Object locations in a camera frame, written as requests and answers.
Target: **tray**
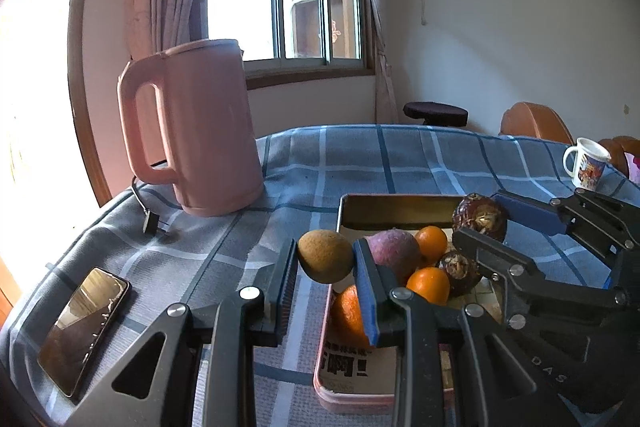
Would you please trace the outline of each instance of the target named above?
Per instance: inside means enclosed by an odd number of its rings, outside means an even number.
[[[461,196],[405,194],[347,194],[340,200],[337,231],[353,242],[393,227],[415,233],[427,225],[441,227],[451,239],[451,217]],[[335,295],[353,284],[349,274],[329,287],[314,371],[314,388],[322,406],[333,413],[387,414],[394,403],[396,348],[358,349],[346,346],[334,333],[329,310]],[[460,309],[476,302],[499,322],[498,287],[482,279],[468,295],[450,299],[447,306]],[[449,351],[440,346],[445,403],[452,407],[453,381]]]

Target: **power cord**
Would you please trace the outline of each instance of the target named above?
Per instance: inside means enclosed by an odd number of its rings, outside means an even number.
[[[154,163],[151,166],[157,167],[165,162],[166,160],[162,160]],[[140,204],[140,206],[142,207],[142,210],[144,210],[144,213],[145,213],[145,222],[142,225],[142,232],[146,233],[147,235],[156,235],[158,230],[166,233],[167,229],[169,228],[169,224],[165,223],[164,221],[160,221],[160,215],[156,214],[155,212],[152,212],[151,209],[148,206],[146,206],[145,202],[142,200],[142,196],[140,195],[140,190],[136,186],[137,181],[138,181],[138,177],[133,176],[133,178],[131,179],[131,192],[133,192],[133,195],[138,200],[138,203]]]

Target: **wall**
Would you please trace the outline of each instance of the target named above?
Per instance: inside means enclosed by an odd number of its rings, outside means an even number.
[[[399,110],[452,103],[495,134],[527,100],[574,137],[640,136],[640,0],[425,0],[426,26],[420,0],[387,2]]]
[[[112,194],[129,186],[132,176],[116,96],[118,76],[130,57],[125,6],[125,0],[86,0],[82,25],[87,104]],[[256,134],[301,125],[372,122],[373,85],[373,77],[336,78],[251,92]]]

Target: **metal screw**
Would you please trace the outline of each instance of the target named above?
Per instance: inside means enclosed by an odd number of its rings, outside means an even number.
[[[240,290],[240,298],[245,301],[252,301],[260,296],[260,290],[255,286],[245,286]]]
[[[482,317],[482,314],[484,314],[484,308],[482,308],[480,304],[468,304],[465,307],[465,313],[469,315],[469,317]]]
[[[520,277],[524,273],[524,266],[522,264],[514,264],[509,269],[509,273],[514,277]]]
[[[509,325],[514,330],[521,330],[522,328],[524,328],[526,324],[527,324],[527,319],[524,317],[524,315],[520,315],[519,313],[513,315],[509,319]]]
[[[166,309],[166,314],[170,317],[181,317],[187,311],[187,306],[180,303],[175,303]]]
[[[626,304],[626,295],[624,292],[617,292],[615,300],[618,306],[624,306]]]
[[[400,299],[401,301],[406,301],[407,299],[410,299],[412,294],[413,292],[411,290],[408,290],[407,288],[402,288],[402,287],[393,288],[391,290],[391,296],[395,297],[396,299]]]

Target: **smartphone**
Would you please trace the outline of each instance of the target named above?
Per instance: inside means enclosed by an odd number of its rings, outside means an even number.
[[[82,375],[129,287],[112,273],[92,269],[49,331],[38,363],[69,398],[78,395]]]

